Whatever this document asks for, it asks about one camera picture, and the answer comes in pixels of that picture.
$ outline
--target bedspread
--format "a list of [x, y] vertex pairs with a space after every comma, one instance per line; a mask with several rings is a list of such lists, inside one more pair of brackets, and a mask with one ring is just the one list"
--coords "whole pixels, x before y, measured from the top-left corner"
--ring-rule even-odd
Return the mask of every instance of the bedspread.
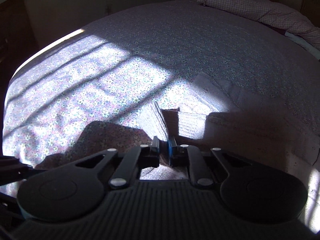
[[51, 47], [17, 71], [5, 101], [3, 152], [33, 167], [150, 142], [141, 107], [176, 108], [200, 72], [282, 98], [320, 133], [319, 62], [260, 23], [194, 0], [121, 11]]

